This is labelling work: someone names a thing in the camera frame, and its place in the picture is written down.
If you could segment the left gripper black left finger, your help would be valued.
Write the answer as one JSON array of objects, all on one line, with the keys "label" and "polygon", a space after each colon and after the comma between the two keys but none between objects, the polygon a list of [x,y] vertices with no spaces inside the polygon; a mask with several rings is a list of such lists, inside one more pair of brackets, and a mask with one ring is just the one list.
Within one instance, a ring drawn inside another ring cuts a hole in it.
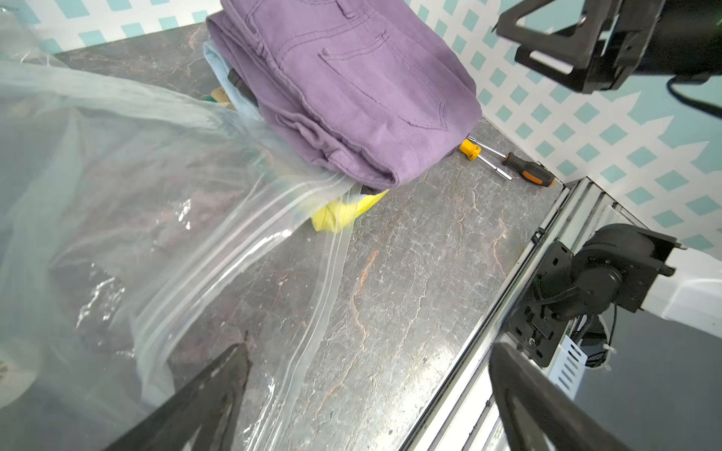
[{"label": "left gripper black left finger", "polygon": [[229,450],[251,369],[244,344],[228,347],[109,450]]}]

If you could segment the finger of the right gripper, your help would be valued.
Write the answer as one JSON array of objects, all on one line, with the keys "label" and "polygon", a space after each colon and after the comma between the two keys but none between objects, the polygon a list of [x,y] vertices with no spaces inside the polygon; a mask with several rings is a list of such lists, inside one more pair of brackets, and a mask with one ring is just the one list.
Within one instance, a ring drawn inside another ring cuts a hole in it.
[{"label": "finger of the right gripper", "polygon": [[500,13],[498,36],[574,68],[586,68],[601,33],[599,1],[521,1]]},{"label": "finger of the right gripper", "polygon": [[572,68],[569,73],[564,73],[534,58],[530,49],[519,47],[514,59],[517,63],[557,82],[559,85],[569,88],[573,92],[592,94],[594,91],[604,89],[604,82],[595,80],[593,73],[589,69]]}]

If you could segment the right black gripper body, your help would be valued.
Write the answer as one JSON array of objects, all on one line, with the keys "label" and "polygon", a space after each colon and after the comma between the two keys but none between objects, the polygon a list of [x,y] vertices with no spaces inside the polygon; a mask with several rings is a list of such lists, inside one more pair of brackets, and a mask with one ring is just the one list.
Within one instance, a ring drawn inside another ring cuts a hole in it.
[{"label": "right black gripper body", "polygon": [[612,1],[586,92],[617,90],[633,75],[704,82],[721,74],[719,1]]}]

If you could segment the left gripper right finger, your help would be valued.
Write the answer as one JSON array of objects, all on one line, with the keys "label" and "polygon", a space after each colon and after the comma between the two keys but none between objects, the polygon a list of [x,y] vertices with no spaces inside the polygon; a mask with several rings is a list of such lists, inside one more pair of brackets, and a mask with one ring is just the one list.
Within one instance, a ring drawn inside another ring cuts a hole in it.
[{"label": "left gripper right finger", "polygon": [[515,347],[496,343],[489,374],[511,450],[626,450]]}]

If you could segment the clear plastic vacuum bag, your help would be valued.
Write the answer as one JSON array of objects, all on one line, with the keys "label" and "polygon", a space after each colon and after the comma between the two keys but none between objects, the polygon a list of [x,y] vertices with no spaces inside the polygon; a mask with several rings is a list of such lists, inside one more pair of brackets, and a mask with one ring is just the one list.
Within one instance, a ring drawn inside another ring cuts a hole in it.
[{"label": "clear plastic vacuum bag", "polygon": [[231,104],[77,71],[1,5],[1,341],[41,349],[5,450],[109,450],[228,347],[232,449],[275,450],[340,293],[360,187]]}]

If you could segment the purple garment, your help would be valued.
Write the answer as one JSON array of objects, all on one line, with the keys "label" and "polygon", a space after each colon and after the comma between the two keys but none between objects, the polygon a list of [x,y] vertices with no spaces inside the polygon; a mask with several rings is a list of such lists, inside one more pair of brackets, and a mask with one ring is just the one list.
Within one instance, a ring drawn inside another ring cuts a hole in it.
[{"label": "purple garment", "polygon": [[481,120],[455,52],[402,1],[226,1],[212,42],[307,162],[385,191]]}]

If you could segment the yellow green garment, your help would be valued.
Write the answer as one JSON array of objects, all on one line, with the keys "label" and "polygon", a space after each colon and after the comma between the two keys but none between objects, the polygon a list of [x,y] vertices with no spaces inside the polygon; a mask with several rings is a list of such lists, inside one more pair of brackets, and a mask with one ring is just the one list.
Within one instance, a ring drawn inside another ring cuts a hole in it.
[{"label": "yellow green garment", "polygon": [[387,191],[377,195],[344,195],[315,212],[311,216],[312,227],[317,232],[340,233],[381,201],[386,194]]}]

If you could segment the light blue garment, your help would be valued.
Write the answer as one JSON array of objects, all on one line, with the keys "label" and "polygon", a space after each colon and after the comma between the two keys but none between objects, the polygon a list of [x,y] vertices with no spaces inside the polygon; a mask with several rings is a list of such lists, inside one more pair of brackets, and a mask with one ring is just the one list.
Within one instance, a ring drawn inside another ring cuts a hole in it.
[{"label": "light blue garment", "polygon": [[234,109],[241,116],[263,121],[259,107],[255,107],[252,103],[246,101],[229,82],[229,71],[233,69],[233,67],[231,67],[231,64],[221,55],[217,46],[212,41],[206,41],[203,44],[203,53],[220,84],[220,88],[225,91],[225,94],[229,98],[229,103]]}]

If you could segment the dark grey denim trousers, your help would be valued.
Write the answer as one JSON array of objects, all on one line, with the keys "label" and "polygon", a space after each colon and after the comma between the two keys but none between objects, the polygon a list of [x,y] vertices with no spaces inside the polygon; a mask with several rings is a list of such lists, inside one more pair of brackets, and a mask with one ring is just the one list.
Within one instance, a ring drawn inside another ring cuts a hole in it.
[{"label": "dark grey denim trousers", "polygon": [[258,102],[255,94],[252,92],[252,90],[249,88],[249,86],[244,82],[242,77],[240,77],[238,71],[236,71],[235,69],[231,69],[229,71],[228,80],[235,87],[235,89],[239,92],[239,94],[244,99],[246,99],[246,101],[249,101],[255,107],[259,106],[259,102]]}]

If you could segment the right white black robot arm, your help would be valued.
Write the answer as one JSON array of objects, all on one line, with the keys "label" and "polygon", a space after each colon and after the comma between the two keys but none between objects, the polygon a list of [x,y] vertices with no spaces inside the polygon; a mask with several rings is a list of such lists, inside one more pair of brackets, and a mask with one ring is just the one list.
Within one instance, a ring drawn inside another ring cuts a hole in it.
[{"label": "right white black robot arm", "polygon": [[[515,59],[577,93],[616,90],[633,75],[664,75],[667,91],[721,73],[717,1],[588,1],[575,24],[551,34],[522,19],[542,7],[503,12],[498,33]],[[604,225],[577,251],[553,242],[506,322],[510,337],[548,366],[569,322],[585,329],[607,310],[644,310],[705,333],[721,333],[721,264],[675,238],[635,225]]]}]

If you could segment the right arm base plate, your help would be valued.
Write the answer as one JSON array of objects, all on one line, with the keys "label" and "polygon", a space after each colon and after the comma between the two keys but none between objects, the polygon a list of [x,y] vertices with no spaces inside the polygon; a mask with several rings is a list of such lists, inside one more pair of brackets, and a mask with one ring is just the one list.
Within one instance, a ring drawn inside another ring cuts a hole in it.
[{"label": "right arm base plate", "polygon": [[537,300],[536,286],[541,279],[571,264],[570,250],[554,241],[534,270],[528,285],[517,299],[506,321],[506,332],[516,345],[540,368],[547,368],[556,352],[569,321],[554,319],[552,311]]}]

